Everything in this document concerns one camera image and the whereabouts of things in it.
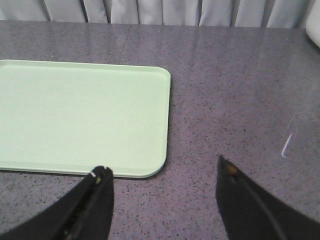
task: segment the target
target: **gray speckled countertop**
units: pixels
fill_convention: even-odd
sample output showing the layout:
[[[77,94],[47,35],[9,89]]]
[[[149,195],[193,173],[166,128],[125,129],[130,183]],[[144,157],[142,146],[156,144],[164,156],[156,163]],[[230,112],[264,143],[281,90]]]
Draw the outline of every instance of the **gray speckled countertop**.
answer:
[[[303,29],[0,21],[0,59],[170,71],[166,164],[147,180],[115,179],[110,240],[226,240],[219,154],[320,221],[320,50]],[[0,172],[0,233],[80,180]]]

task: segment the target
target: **table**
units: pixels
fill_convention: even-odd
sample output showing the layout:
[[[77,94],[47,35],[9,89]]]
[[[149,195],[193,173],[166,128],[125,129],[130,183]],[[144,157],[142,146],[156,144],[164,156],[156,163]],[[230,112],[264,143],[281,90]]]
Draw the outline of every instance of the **table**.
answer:
[[[215,199],[220,154],[320,221],[320,50],[305,30],[0,21],[0,39],[0,59],[171,73],[166,164],[149,179],[114,180],[110,240],[226,240]],[[81,179],[0,172],[0,233]]]

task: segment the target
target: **white curtain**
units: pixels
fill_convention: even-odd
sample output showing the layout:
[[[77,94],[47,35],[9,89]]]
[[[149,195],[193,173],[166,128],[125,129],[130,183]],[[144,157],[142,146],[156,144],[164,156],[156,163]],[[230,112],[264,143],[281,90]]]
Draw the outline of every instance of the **white curtain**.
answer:
[[[304,28],[315,0],[0,0],[0,20]]]

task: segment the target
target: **tray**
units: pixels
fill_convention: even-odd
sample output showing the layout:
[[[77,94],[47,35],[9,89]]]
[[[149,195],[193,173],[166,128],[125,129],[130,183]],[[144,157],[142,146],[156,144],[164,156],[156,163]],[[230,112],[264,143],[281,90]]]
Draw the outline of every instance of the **tray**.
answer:
[[[152,176],[166,160],[169,97],[160,67],[0,60],[0,169]]]

